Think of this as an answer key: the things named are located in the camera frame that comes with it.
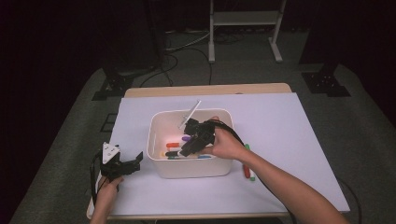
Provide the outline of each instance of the marker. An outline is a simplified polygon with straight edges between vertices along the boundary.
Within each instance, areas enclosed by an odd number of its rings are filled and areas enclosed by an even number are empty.
[[[168,151],[168,152],[165,152],[165,156],[178,157],[178,156],[180,156],[180,151]]]
[[[250,145],[249,144],[245,144],[245,148],[247,150],[250,150]],[[249,171],[250,171],[250,181],[255,181],[256,180],[256,174],[254,174],[254,172],[251,169],[249,169]]]
[[[178,143],[178,142],[173,142],[173,143],[166,143],[166,147],[182,147],[184,143]]]
[[[249,171],[248,167],[245,164],[243,164],[242,168],[244,169],[245,178],[249,179],[250,178],[250,171]]]
[[[180,151],[181,147],[167,147],[166,150],[167,151]]]
[[[182,136],[182,137],[181,137],[181,140],[183,140],[183,141],[185,141],[185,142],[190,141],[190,139],[191,139],[190,136]]]
[[[188,156],[188,157],[177,157],[177,156],[171,156],[168,157],[168,160],[193,160],[193,159],[210,159],[212,158],[211,156],[208,155],[199,155],[197,157],[192,157],[192,156]]]

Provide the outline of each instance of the person's right hand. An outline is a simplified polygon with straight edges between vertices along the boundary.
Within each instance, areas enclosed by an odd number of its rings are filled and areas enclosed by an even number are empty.
[[[215,116],[211,119],[219,120],[219,117]],[[204,148],[202,153],[212,154],[223,159],[235,160],[244,151],[246,151],[245,147],[231,133],[216,127],[213,146]]]

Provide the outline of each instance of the green marker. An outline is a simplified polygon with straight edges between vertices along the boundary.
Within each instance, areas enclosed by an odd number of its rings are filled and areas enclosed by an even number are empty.
[[[250,146],[248,144],[245,144],[245,148],[247,150],[250,150]],[[250,168],[249,168],[249,171],[250,171],[250,181],[255,181],[256,180],[256,174],[254,174],[254,172],[252,170],[250,170]]]

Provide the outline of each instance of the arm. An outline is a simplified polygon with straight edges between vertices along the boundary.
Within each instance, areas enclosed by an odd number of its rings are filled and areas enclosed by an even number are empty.
[[[214,146],[203,152],[244,163],[303,223],[348,223],[326,198],[300,179],[246,150],[227,131],[217,128],[215,135]]]
[[[118,177],[113,181],[109,182],[109,180],[102,176],[99,180],[98,186],[102,186],[99,189],[96,205],[93,210],[91,224],[105,224],[107,221],[107,217],[110,214],[111,210],[113,210],[114,202],[116,201],[117,196],[117,185],[122,182],[123,178]]]

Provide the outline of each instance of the white table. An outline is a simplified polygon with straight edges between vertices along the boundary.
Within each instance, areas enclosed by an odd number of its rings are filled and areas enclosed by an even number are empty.
[[[158,176],[146,151],[151,118],[162,111],[190,109],[197,99],[202,100],[201,109],[228,110],[235,131],[252,150],[302,179],[339,211],[349,211],[298,96],[288,88],[286,84],[256,84],[127,91],[120,103],[110,143],[120,145],[122,161],[134,160],[140,151],[144,151],[145,159],[140,171],[124,177],[109,218],[275,217],[288,214],[259,180],[251,182],[244,178],[242,164],[238,161],[233,162],[231,172],[225,176],[185,179]],[[201,95],[195,94],[198,90],[202,90]],[[254,93],[257,91],[275,93]],[[158,95],[156,92],[167,96],[154,96]],[[90,203],[88,217],[92,210]]]

